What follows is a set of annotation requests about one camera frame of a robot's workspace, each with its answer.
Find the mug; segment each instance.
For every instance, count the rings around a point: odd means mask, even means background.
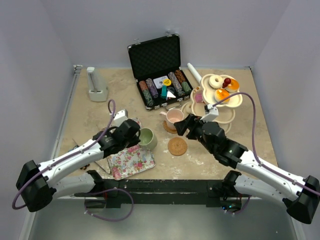
[[[140,129],[140,142],[139,146],[144,150],[153,150],[157,144],[158,140],[155,133],[147,127],[143,127]]]
[[[177,108],[172,108],[168,112],[160,112],[160,115],[163,116],[164,120],[166,121],[166,125],[168,128],[172,130],[176,130],[174,123],[180,122],[185,118],[184,113]]]

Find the gray wall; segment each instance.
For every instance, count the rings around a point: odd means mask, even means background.
[[[1,239],[19,237],[27,211],[11,208],[16,181],[25,162],[50,157],[72,72],[39,0],[0,2]]]
[[[279,166],[320,179],[320,2],[292,0],[253,68]],[[320,209],[309,240],[320,235]]]
[[[252,66],[290,0],[41,0],[73,63],[130,66],[140,38],[181,36],[182,65]]]

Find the pink mug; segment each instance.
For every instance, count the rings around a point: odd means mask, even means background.
[[[162,111],[160,112],[160,115],[163,116],[167,126],[172,130],[176,130],[174,123],[180,122],[185,118],[184,113],[177,108],[172,108],[168,112]]]

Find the cork coaster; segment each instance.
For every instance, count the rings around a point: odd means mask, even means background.
[[[174,137],[168,142],[168,149],[174,156],[181,156],[186,153],[188,145],[181,137]]]
[[[168,133],[171,133],[171,134],[176,134],[177,133],[177,130],[172,130],[171,128],[168,127],[167,125],[167,122],[166,121],[163,121],[163,127],[164,129],[168,132]]]

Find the tabletop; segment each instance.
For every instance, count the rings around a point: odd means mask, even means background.
[[[261,108],[254,79],[249,68],[244,69],[197,69],[201,76],[206,74],[229,75],[240,84],[240,90],[250,94],[256,104],[256,130],[255,146],[260,158],[277,165],[275,153],[272,147],[264,114]],[[215,180],[223,179],[232,170],[221,165],[213,155],[197,141],[183,139],[187,142],[187,151],[182,156],[173,156],[168,151],[168,142],[177,137],[164,130],[163,119],[159,113],[164,111],[161,107],[157,110],[147,111],[139,94],[136,81],[130,68],[99,68],[99,73],[107,82],[108,99],[114,99],[116,111],[127,109],[129,118],[138,118],[143,127],[154,131],[158,144],[152,151],[155,167],[144,172],[130,176],[130,179],[199,179]],[[188,69],[183,71],[195,88],[199,84]],[[88,84],[86,69],[82,69],[76,85],[71,107],[68,111],[67,122],[61,142],[59,155],[65,154],[75,146],[75,142],[81,145],[87,142],[97,132],[104,128],[110,119],[106,102],[90,101],[88,96]],[[231,130],[226,134],[232,139],[252,150],[251,131],[253,122],[253,107],[248,97],[243,96],[241,106],[235,109],[235,118],[232,121]],[[98,161],[109,172],[106,159]],[[96,164],[91,163],[87,170],[96,170],[104,179],[112,178],[112,175],[101,170]],[[77,170],[71,175],[81,175],[85,171]]]

